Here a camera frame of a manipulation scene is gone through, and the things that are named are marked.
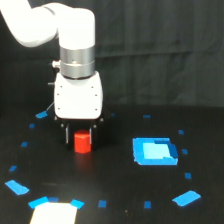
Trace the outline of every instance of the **white paper square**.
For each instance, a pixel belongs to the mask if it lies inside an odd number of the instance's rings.
[[[44,203],[33,212],[30,224],[74,224],[77,208],[69,203]]]
[[[169,147],[166,144],[143,143],[143,151],[145,159],[172,158]]]

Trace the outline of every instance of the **blue square outline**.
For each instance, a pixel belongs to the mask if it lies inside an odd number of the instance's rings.
[[[143,144],[155,142],[169,142],[169,138],[133,138],[133,155],[134,161],[139,165],[177,165],[177,158],[163,158],[163,159],[145,159]]]

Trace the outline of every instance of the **red block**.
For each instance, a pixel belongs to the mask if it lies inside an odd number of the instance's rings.
[[[86,130],[76,131],[74,134],[74,150],[78,153],[87,153],[91,151],[90,133]]]

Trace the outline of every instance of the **black tabletop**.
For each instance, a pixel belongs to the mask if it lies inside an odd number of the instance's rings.
[[[33,210],[28,203],[44,196],[84,202],[77,224],[223,223],[224,110],[109,108],[115,113],[108,130],[113,141],[84,155],[67,150],[64,132],[52,119],[35,117],[43,106],[14,106],[2,113],[0,223],[29,223]],[[134,161],[133,138],[161,137],[175,144],[177,166],[141,166]],[[9,172],[12,165],[17,169]],[[185,178],[187,172],[192,179]],[[30,191],[16,195],[5,185],[10,180]],[[184,207],[172,201],[189,190],[201,198]],[[106,208],[98,207],[99,200],[106,201]],[[151,209],[144,208],[145,201],[151,202]]]

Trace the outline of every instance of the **dark background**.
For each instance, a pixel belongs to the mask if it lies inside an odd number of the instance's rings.
[[[51,1],[30,0],[31,7]],[[224,106],[222,0],[66,0],[96,17],[107,104]],[[0,15],[0,100],[50,104],[58,39],[21,46]]]

